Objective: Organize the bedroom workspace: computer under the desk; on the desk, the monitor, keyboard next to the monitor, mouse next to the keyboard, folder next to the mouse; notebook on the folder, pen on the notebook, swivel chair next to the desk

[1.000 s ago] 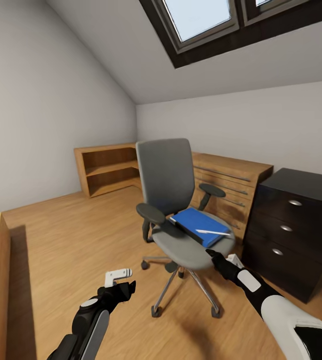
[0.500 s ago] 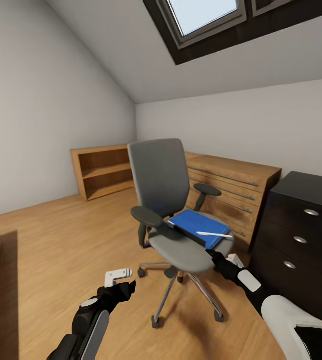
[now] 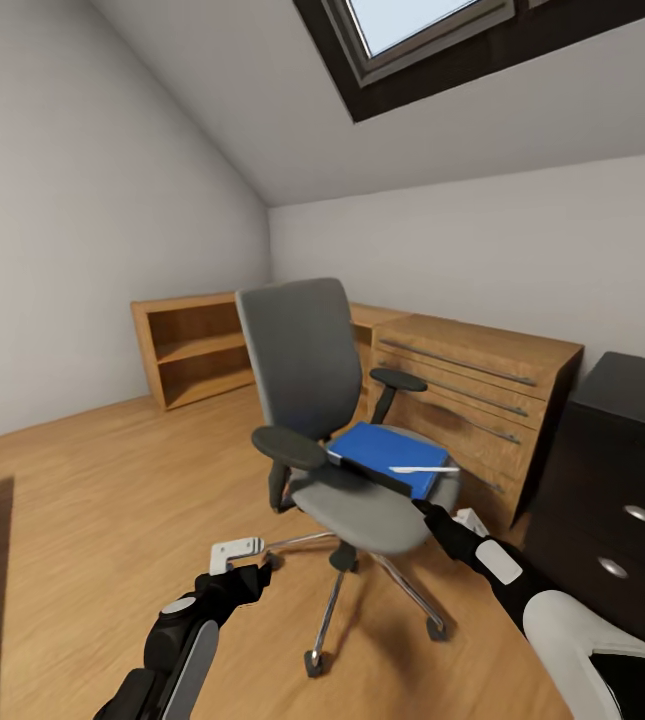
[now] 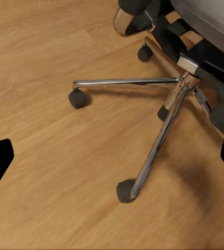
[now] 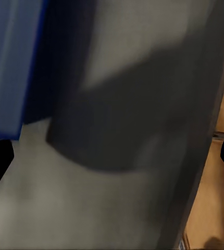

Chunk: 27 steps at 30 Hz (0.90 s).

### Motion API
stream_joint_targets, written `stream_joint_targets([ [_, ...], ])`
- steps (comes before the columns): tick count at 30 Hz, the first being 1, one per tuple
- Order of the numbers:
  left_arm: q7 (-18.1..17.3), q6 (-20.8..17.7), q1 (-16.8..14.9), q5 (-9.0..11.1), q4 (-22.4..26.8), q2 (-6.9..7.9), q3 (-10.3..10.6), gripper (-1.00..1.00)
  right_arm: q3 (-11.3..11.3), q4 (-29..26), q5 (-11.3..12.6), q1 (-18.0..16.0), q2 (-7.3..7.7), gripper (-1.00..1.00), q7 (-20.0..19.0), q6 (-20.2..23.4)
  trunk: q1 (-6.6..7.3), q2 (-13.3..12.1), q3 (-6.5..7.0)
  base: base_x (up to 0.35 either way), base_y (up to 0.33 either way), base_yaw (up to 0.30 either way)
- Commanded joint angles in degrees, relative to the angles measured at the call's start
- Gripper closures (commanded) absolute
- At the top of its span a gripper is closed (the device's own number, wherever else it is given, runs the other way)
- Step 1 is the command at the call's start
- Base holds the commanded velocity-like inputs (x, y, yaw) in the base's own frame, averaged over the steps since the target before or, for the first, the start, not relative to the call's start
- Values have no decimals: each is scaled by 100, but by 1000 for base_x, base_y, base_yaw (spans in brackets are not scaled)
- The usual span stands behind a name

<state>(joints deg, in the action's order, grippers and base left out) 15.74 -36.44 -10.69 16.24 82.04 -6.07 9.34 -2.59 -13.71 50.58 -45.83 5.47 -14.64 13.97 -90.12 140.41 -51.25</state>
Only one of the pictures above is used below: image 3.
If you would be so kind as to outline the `swivel chair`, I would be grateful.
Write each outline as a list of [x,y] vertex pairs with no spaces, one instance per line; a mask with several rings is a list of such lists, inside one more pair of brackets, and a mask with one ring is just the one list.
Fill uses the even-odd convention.
[[[363,371],[347,293],[340,279],[279,281],[235,291],[240,327],[249,352],[265,425],[252,444],[273,459],[270,506],[282,514],[298,506],[326,531],[267,544],[262,565],[279,566],[271,551],[339,541],[330,555],[338,573],[314,648],[304,656],[309,677],[324,670],[321,650],[345,572],[355,573],[361,549],[428,614],[431,640],[447,638],[442,616],[385,559],[410,553],[433,537],[410,497],[331,462],[327,449],[355,414]],[[373,368],[385,384],[369,423],[440,447],[429,437],[383,421],[397,389],[423,393],[427,384],[391,368]],[[447,453],[443,467],[457,468]],[[440,472],[426,501],[453,511],[459,471]]]

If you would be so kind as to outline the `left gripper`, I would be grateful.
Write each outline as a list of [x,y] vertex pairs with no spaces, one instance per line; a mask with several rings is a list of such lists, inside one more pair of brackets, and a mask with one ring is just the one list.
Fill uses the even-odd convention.
[[268,587],[271,582],[273,571],[272,562],[261,565],[243,565],[234,568],[225,574],[210,576],[210,573],[200,575],[195,579],[195,592],[208,586],[218,586],[224,590],[229,600],[229,614],[225,620],[232,615],[238,605],[258,602],[263,587]]

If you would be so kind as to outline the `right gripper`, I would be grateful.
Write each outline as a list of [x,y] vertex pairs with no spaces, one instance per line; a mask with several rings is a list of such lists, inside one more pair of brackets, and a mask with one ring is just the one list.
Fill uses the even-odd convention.
[[464,532],[471,532],[468,527],[463,527],[460,523],[453,521],[448,510],[443,505],[432,504],[430,501],[414,498],[412,504],[420,511],[425,518],[425,525],[431,530],[432,534],[442,548],[447,552],[449,557],[456,561],[460,559],[456,552],[456,544],[458,536],[462,536]]

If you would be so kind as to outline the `folder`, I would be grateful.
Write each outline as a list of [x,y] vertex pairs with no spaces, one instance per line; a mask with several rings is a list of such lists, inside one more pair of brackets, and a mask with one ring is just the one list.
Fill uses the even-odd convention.
[[[411,499],[424,500],[439,472],[400,474],[390,468],[442,468],[447,451],[360,421],[338,436],[327,455],[339,467]],[[453,471],[458,469],[440,470]]]

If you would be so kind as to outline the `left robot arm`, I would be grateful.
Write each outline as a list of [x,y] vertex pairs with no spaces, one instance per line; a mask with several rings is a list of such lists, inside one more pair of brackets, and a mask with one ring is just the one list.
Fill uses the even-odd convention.
[[272,562],[234,568],[232,560],[264,554],[251,537],[214,544],[210,573],[160,613],[145,641],[145,668],[132,669],[93,720],[188,720],[210,670],[223,626],[238,605],[258,602]]

